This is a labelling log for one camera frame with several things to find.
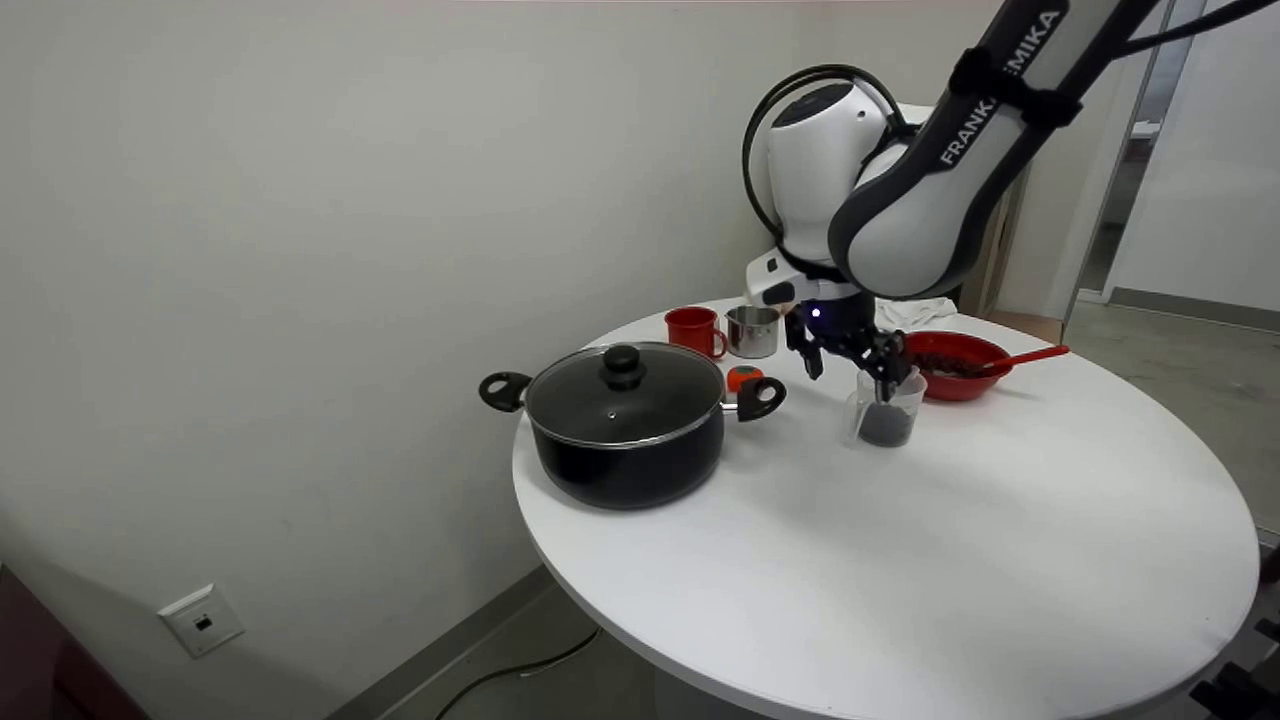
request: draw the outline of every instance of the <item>round white table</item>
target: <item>round white table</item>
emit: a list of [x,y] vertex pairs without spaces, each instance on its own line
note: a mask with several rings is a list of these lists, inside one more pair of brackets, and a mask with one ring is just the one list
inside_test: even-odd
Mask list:
[[[1039,349],[967,316],[928,329]],[[596,343],[661,335],[647,316]],[[778,349],[765,369],[788,406],[726,421],[715,476],[654,511],[572,500],[514,426],[548,567],[695,689],[765,716],[1096,716],[1176,689],[1243,625],[1261,552],[1237,483],[1119,375],[1025,363],[977,406],[925,406],[907,450],[847,450],[853,363],[808,379]]]

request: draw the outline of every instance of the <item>gray floor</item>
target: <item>gray floor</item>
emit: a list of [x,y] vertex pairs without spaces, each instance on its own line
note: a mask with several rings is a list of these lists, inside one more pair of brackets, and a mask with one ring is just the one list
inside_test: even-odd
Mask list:
[[[1156,309],[1125,309],[1079,301],[1067,326],[1067,343],[1139,383],[1184,415],[1233,467],[1264,527],[1280,527],[1280,333],[1193,321]],[[560,591],[541,596],[511,616],[491,640],[476,643],[430,685],[412,694],[391,720],[437,720],[437,712],[466,681],[552,656],[596,632],[587,616]],[[1250,670],[1266,643],[1249,640],[1233,660]],[[596,643],[544,673],[511,676],[466,694],[446,720],[757,720],[744,709],[719,705],[661,670],[633,656],[599,632]],[[1111,720],[1204,720],[1194,705],[1166,694]]]

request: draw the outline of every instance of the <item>red mug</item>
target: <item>red mug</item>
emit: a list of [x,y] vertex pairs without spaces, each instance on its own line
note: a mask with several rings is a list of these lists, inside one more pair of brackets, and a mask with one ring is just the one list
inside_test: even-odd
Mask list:
[[707,359],[719,359],[726,349],[726,335],[715,329],[715,313],[707,309],[673,309],[666,313],[666,343],[692,349]]

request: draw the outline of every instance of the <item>black cooking pot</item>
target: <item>black cooking pot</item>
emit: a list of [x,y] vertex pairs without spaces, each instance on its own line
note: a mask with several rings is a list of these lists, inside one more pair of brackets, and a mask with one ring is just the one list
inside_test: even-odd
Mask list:
[[[485,375],[494,412],[528,410],[535,454],[552,480],[599,510],[654,510],[695,492],[725,446],[725,375],[676,343],[584,349],[541,375]],[[785,406],[778,379],[735,391],[735,421]]]

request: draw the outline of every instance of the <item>pot handle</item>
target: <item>pot handle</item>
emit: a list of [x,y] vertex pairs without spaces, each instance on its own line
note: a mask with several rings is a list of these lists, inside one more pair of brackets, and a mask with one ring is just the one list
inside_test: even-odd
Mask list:
[[481,379],[481,402],[486,410],[494,410],[494,412],[514,412],[514,410],[522,410],[522,390],[528,383],[531,379],[518,375],[518,371],[491,371],[491,375]]
[[753,426],[772,415],[788,402],[788,383],[760,375],[757,383],[735,391],[735,421]]

